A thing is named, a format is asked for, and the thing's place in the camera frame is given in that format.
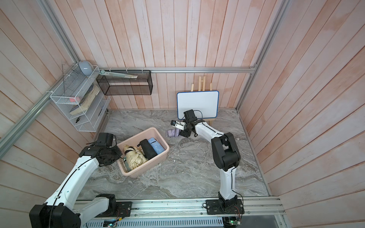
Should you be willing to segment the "purple umbrella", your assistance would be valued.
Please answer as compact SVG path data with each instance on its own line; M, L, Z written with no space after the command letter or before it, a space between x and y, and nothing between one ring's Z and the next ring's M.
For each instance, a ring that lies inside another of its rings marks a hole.
M170 129L166 132L166 136L169 138L178 137L180 135L180 131L181 130L178 128Z

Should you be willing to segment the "beige umbrella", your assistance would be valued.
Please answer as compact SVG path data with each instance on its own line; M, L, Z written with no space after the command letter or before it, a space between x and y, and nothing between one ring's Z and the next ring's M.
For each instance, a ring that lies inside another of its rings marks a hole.
M136 146L124 145L125 159L130 170L133 170L142 164L146 163L148 159Z

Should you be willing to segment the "pink plastic storage box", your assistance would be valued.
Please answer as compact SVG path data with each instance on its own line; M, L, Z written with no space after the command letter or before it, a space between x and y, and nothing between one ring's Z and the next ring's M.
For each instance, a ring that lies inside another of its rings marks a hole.
M118 143L117 145L118 145L119 149L123 152L123 147L125 144L127 144L129 146L137 146L138 143L140 141L142 141L143 139L150 139L152 137L155 138L163 146L165 151L162 152L161 154L157 155L156 157L152 158L151 160L147 161L146 163L142 164L141 166L131 170L130 172L127 172L127 170L126 170L126 167L125 167L124 161L123 161L123 158L125 155L123 155L123 157L117 161L117 164L119 166L120 171L122 172L122 174L124 176L129 176L131 178L137 178L138 176L142 175L143 173L147 172L148 170L152 169L159 163L166 160L166 158L169 155L170 146L167 144L167 142L164 140L162 135L158 132L158 130L155 127L148 128L148 129Z

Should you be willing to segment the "blue umbrella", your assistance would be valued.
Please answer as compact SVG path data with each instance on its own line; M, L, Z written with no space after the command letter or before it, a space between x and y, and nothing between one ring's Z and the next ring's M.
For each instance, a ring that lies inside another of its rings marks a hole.
M148 139L148 142L150 143L150 145L153 147L154 151L158 155L165 151L163 146L155 138Z

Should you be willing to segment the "black umbrella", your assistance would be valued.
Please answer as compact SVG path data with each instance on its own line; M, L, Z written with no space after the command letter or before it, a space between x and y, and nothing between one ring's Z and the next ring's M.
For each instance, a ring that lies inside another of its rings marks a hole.
M154 150L154 148L152 147L152 145L148 142L147 139L143 139L139 144L138 147L140 147L143 152L144 155L146 157L146 159L151 160L152 158L157 156L156 151Z

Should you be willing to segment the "mint umbrella front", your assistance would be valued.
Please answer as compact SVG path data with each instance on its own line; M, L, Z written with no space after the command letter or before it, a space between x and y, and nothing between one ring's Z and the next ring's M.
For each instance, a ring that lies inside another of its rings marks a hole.
M125 167L126 167L127 172L130 172L130 171L131 171L131 169L130 169L130 167L129 167L129 165L128 165L127 161L124 161L124 165L125 165Z

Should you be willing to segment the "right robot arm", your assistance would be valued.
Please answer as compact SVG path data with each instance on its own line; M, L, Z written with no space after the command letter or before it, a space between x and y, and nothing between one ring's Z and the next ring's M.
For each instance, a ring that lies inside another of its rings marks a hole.
M218 199L207 199L203 208L209 215L244 214L243 197L235 190L235 173L240 164L240 152L232 133L223 133L211 127L203 119L195 116L194 110L184 112L184 119L172 121L171 125L179 129L179 135L185 138L194 134L211 143L213 160L220 169L220 190Z

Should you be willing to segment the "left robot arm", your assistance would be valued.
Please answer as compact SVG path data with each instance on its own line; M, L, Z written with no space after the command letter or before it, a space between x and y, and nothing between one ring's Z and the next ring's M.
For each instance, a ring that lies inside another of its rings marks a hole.
M42 204L29 212L33 228L80 228L93 218L114 216L117 201L114 194L99 194L81 209L74 209L76 200L91 174L99 167L109 166L122 157L116 137L100 133L96 141L84 147L79 158L59 186Z

